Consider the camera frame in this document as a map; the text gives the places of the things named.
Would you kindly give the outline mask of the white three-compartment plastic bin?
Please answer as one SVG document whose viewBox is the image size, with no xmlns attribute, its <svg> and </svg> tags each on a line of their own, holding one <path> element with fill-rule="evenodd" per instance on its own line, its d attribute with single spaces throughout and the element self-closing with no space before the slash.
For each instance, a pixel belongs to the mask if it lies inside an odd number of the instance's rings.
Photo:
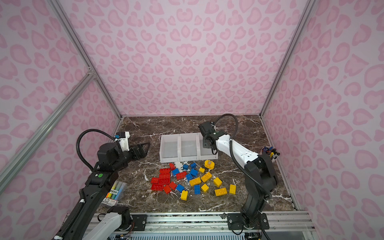
<svg viewBox="0 0 384 240">
<path fill-rule="evenodd" d="M 203 148 L 201 133 L 162 135 L 160 163 L 217 160 L 210 149 Z"/>
</svg>

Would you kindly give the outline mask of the yellow lego brick square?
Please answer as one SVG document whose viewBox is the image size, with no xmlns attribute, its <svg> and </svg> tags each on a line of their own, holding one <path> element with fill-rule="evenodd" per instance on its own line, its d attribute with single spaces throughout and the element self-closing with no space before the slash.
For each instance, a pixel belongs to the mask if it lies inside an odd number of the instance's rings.
<svg viewBox="0 0 384 240">
<path fill-rule="evenodd" d="M 220 178 L 215 178 L 214 179 L 214 185 L 219 188 L 221 185 L 223 184 L 223 182 L 220 180 Z"/>
</svg>

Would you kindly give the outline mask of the yellow lego brick small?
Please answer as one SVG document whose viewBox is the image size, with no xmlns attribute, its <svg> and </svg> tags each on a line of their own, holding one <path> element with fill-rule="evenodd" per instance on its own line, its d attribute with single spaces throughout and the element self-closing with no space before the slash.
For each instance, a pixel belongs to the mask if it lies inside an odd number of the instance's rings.
<svg viewBox="0 0 384 240">
<path fill-rule="evenodd" d="M 201 186 L 201 190 L 202 190 L 204 193 L 206 193 L 206 192 L 209 190 L 208 185 L 207 185 L 207 184 L 202 185 L 202 186 Z"/>
</svg>

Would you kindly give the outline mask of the yellow lego brick long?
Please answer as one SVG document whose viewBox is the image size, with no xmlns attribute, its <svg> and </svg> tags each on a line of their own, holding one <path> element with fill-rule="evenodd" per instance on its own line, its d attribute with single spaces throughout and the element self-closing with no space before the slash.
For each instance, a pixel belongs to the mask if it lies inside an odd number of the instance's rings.
<svg viewBox="0 0 384 240">
<path fill-rule="evenodd" d="M 216 189 L 215 190 L 215 195 L 216 197 L 221 197 L 221 196 L 224 196 L 224 195 L 227 195 L 228 194 L 228 191 L 226 188 L 220 188 L 220 189 Z"/>
</svg>

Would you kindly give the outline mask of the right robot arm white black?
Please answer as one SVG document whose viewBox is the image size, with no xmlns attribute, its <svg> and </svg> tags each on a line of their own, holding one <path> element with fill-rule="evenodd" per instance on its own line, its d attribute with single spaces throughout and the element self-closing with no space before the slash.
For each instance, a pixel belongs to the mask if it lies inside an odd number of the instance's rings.
<svg viewBox="0 0 384 240">
<path fill-rule="evenodd" d="M 216 128 L 224 117 L 235 120 L 235 131 L 232 135 Z M 245 176 L 248 196 L 242 206 L 240 216 L 229 219 L 229 229 L 268 229 L 268 219 L 263 213 L 267 200 L 273 197 L 272 192 L 278 185 L 278 177 L 272 159 L 267 151 L 261 154 L 253 152 L 235 141 L 239 121 L 233 114 L 224 114 L 214 122 L 199 125 L 203 137 L 203 148 L 212 150 L 213 154 L 221 152 L 229 156 L 237 168 Z"/>
</svg>

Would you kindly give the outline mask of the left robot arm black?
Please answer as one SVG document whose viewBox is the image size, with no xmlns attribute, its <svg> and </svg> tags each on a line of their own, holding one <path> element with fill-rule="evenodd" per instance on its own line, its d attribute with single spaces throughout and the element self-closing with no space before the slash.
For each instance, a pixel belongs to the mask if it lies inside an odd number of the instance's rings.
<svg viewBox="0 0 384 240">
<path fill-rule="evenodd" d="M 80 149 L 82 138 L 90 132 L 100 133 L 112 141 L 100 146 L 95 166 L 91 166 L 83 157 Z M 83 131 L 76 142 L 76 151 L 80 160 L 91 170 L 85 187 L 79 190 L 80 199 L 53 237 L 54 240 L 81 240 L 97 208 L 112 189 L 119 171 L 128 167 L 132 161 L 147 156 L 150 143 L 129 146 L 129 132 L 117 132 L 113 137 L 98 130 Z"/>
</svg>

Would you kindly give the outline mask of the red lego brick pile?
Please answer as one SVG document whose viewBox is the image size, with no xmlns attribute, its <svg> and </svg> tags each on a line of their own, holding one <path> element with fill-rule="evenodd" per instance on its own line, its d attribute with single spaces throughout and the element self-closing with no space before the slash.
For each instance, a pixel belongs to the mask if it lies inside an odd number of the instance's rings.
<svg viewBox="0 0 384 240">
<path fill-rule="evenodd" d="M 180 185 L 177 181 L 185 180 L 187 174 L 186 170 L 179 170 L 174 163 L 169 163 L 169 167 L 160 169 L 159 175 L 151 179 L 151 190 L 166 194 L 177 191 L 176 186 Z"/>
</svg>

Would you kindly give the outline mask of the clear pack of markers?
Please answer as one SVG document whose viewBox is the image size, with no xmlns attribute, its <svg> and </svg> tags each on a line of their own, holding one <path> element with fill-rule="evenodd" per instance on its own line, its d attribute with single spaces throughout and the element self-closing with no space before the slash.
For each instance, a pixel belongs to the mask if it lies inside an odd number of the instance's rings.
<svg viewBox="0 0 384 240">
<path fill-rule="evenodd" d="M 116 206 L 122 196 L 122 192 L 125 190 L 127 183 L 121 181 L 115 181 L 111 190 L 106 197 L 102 200 L 102 205 L 113 207 Z"/>
</svg>

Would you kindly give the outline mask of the blue lego brick left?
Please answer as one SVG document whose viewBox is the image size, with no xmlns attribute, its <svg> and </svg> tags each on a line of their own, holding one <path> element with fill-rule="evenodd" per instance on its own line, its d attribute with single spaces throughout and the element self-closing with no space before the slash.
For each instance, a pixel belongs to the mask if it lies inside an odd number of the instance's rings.
<svg viewBox="0 0 384 240">
<path fill-rule="evenodd" d="M 182 193 L 182 192 L 185 190 L 185 188 L 184 188 L 182 185 L 177 185 L 177 186 L 176 186 L 176 190 L 177 190 L 178 192 Z"/>
</svg>

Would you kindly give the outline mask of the blue lego brick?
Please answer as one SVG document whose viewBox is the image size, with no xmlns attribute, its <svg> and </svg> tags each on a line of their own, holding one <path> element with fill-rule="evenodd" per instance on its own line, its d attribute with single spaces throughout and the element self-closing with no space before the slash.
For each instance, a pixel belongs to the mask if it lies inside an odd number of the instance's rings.
<svg viewBox="0 0 384 240">
<path fill-rule="evenodd" d="M 195 185 L 194 186 L 194 194 L 195 195 L 200 195 L 201 194 L 201 186 L 200 185 Z"/>
<path fill-rule="evenodd" d="M 178 192 L 182 193 L 182 192 L 185 190 L 185 188 L 184 188 L 182 185 L 177 185 L 177 186 L 176 186 L 176 190 L 177 190 Z"/>
</svg>

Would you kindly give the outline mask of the blue lego brick front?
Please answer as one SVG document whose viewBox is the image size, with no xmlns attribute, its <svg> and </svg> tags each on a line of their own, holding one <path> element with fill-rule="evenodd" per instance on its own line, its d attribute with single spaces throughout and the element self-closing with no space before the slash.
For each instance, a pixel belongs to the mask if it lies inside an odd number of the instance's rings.
<svg viewBox="0 0 384 240">
<path fill-rule="evenodd" d="M 194 186 L 194 194 L 195 195 L 200 195 L 201 194 L 201 186 L 200 185 L 195 185 Z"/>
</svg>

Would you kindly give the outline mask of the yellow lego brick front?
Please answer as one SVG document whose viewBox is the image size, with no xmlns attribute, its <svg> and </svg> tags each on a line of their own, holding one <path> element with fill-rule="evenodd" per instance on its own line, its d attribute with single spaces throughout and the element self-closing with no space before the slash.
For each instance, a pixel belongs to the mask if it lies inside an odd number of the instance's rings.
<svg viewBox="0 0 384 240">
<path fill-rule="evenodd" d="M 181 200 L 187 201 L 188 199 L 188 191 L 183 190 L 181 193 Z"/>
</svg>

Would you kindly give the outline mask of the pink cup of markers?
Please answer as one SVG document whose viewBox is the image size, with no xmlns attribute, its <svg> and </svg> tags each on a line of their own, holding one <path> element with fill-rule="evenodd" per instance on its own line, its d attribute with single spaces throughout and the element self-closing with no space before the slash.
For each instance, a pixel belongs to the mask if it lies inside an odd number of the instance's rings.
<svg viewBox="0 0 384 240">
<path fill-rule="evenodd" d="M 271 158 L 272 162 L 275 162 L 281 155 L 281 153 L 278 152 L 273 146 L 264 146 L 261 150 L 261 154 L 267 154 Z"/>
</svg>

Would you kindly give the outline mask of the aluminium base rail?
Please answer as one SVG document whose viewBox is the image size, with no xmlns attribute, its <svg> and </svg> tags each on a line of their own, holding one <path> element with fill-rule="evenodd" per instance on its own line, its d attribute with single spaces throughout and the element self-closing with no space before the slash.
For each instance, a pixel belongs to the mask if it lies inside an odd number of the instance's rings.
<svg viewBox="0 0 384 240">
<path fill-rule="evenodd" d="M 246 227 L 239 212 L 95 214 L 89 224 L 75 224 L 65 240 L 317 240 L 305 211 L 264 212 Z"/>
</svg>

